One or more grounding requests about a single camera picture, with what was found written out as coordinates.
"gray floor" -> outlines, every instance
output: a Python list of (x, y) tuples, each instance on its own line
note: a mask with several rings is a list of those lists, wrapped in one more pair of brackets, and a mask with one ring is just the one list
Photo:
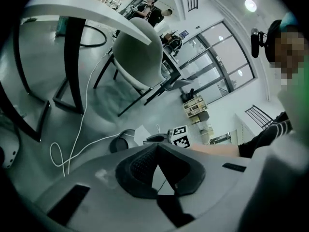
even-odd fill
[[(46, 118), (40, 143), (21, 132), (22, 144), (8, 176), (20, 194), (35, 201), (51, 184), (63, 178), (62, 169), (55, 167), (49, 155), (52, 142), (58, 142), (63, 157), (70, 155), (75, 141), (81, 116), (62, 111), (55, 107), (52, 97), (65, 77), (64, 71), (64, 38), (55, 38), (56, 22), (34, 22), (21, 26), (20, 53), (30, 87), (40, 96), (51, 102), (50, 114)], [(96, 32), (84, 35), (84, 43), (96, 43), (102, 40)], [(108, 43), (98, 48), (81, 48), (79, 55), (79, 80), (83, 104), (85, 107), (86, 84), (95, 64), (112, 45)], [(14, 105), (25, 120), (35, 127), (42, 110), (42, 105), (28, 96), (22, 86), (13, 57), (11, 39), (8, 40), (0, 60), (0, 80)], [(133, 102), (139, 94), (121, 75), (112, 79), (115, 67), (111, 65), (105, 72), (97, 90), (92, 86), (108, 57), (105, 57), (94, 72), (88, 91), (88, 110), (75, 153), (88, 143), (105, 136), (117, 134), (124, 129), (136, 129), (143, 125), (150, 134), (156, 134), (156, 124), (161, 132), (176, 126), (189, 125), (178, 90), (165, 92), (160, 97), (144, 106), (146, 98), (135, 104), (120, 118), (117, 114)], [(72, 103), (68, 88), (63, 100)], [(84, 162), (109, 154), (108, 145), (111, 139), (90, 146), (83, 154), (72, 160), (71, 169), (76, 169)], [(53, 156), (60, 163), (60, 154), (54, 149)]]

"round ceiling light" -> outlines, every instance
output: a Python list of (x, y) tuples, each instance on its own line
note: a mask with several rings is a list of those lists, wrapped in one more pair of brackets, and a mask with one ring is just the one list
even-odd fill
[(245, 6), (250, 12), (255, 12), (257, 8), (255, 2), (252, 0), (245, 0)]

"table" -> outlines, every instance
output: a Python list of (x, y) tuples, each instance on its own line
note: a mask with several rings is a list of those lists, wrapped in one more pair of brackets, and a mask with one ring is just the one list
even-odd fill
[[(38, 15), (60, 15), (69, 16), (67, 25), (67, 34), (65, 37), (64, 59), (66, 78), (57, 90), (53, 100), (55, 105), (61, 109), (73, 111), (81, 115), (84, 114), (84, 108), (79, 90), (78, 80), (78, 55), (79, 44), (84, 29), (86, 19), (97, 21), (108, 26), (119, 29), (132, 37), (150, 44), (151, 41), (132, 23), (125, 19), (115, 10), (109, 8), (106, 4), (97, 0), (31, 0), (26, 6), (21, 18)], [(27, 93), (37, 100), (44, 103), (44, 109), (38, 121), (36, 130), (34, 130), (15, 110), (3, 86), (0, 83), (0, 108), (6, 116), (20, 128), (24, 133), (40, 142), (42, 127), (46, 117), (49, 101), (40, 98), (29, 87), (19, 54), (19, 21), (13, 30), (14, 57), (19, 76)], [(63, 90), (69, 83), (75, 106), (61, 101)]]
[(168, 53), (166, 49), (163, 48), (163, 61), (164, 60), (173, 69), (173, 72), (171, 73), (170, 78), (164, 84), (162, 84), (161, 87), (152, 96), (147, 99), (144, 106), (151, 102), (156, 96), (160, 96), (161, 94), (163, 94), (165, 92), (165, 87), (176, 82), (177, 79), (182, 75), (182, 71), (180, 70), (176, 60)]

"hose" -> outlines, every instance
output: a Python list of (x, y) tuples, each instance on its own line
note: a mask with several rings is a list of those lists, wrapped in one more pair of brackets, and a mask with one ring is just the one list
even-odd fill
[(83, 47), (99, 47), (99, 46), (105, 45), (105, 43), (107, 42), (107, 37), (106, 37), (105, 33), (103, 33), (101, 30), (99, 30), (95, 27), (89, 26), (89, 25), (85, 25), (85, 27), (98, 31), (99, 33), (101, 33), (104, 36), (105, 40), (104, 40), (103, 43), (100, 43), (100, 44), (82, 44), (82, 43), (80, 43), (79, 44), (80, 46), (83, 46)]

